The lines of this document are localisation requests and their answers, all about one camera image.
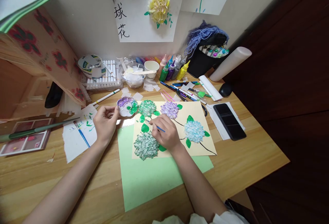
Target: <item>dark wooden door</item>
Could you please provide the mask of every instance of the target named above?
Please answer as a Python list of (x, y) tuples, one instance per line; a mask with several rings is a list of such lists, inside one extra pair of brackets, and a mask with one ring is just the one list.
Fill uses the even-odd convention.
[(224, 80), (291, 160), (247, 189), (264, 223), (329, 223), (329, 0), (281, 0)]

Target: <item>marker set box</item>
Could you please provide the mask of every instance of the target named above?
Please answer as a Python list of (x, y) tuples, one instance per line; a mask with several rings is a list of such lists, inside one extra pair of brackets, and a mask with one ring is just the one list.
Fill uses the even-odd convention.
[(117, 60), (103, 60), (103, 64), (110, 69), (110, 72), (106, 69), (105, 75), (100, 78), (92, 79), (83, 76), (81, 82), (85, 86), (86, 90), (111, 91), (123, 87), (121, 75), (119, 73), (119, 62)]
[[(54, 119), (52, 118), (19, 121), (15, 124), (12, 133), (50, 125), (53, 123), (53, 121)], [(2, 146), (0, 156), (16, 155), (27, 152), (34, 152), (38, 150), (44, 150), (46, 148), (49, 135), (50, 129), (32, 135), (28, 135), (26, 137), (11, 140), (4, 146)]]

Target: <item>purple hydrangea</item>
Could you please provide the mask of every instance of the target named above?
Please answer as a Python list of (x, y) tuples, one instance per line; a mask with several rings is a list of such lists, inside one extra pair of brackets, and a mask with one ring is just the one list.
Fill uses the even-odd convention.
[(167, 114), (170, 119), (177, 118), (178, 110), (179, 108), (175, 102), (166, 102), (161, 106), (161, 112)]

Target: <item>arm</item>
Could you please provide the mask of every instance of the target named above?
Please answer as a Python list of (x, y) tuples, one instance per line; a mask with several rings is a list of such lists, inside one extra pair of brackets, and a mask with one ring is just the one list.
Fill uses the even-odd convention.
[(197, 167), (184, 145), (180, 142), (177, 128), (167, 115), (160, 115), (150, 121), (152, 136), (169, 150), (184, 180), (188, 196), (195, 213), (211, 222), (215, 214), (227, 211), (222, 200)]
[(86, 187), (115, 132), (119, 109), (102, 106), (94, 118), (96, 142), (24, 220), (27, 223), (64, 223)]

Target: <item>paper cup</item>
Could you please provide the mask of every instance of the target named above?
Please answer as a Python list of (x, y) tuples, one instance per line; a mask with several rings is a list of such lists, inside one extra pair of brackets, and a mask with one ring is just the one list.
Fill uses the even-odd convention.
[(103, 60), (97, 55), (85, 55), (78, 60), (78, 66), (88, 78), (100, 78), (106, 73)]
[(154, 79), (155, 76), (157, 75), (157, 72), (158, 72), (158, 69), (159, 69), (159, 64), (156, 62), (156, 61), (146, 61), (144, 63), (144, 67), (145, 67), (145, 71), (148, 71), (148, 70), (155, 70), (156, 72), (155, 73), (151, 73), (151, 74), (146, 74), (146, 77), (147, 78), (150, 78), (150, 79)]

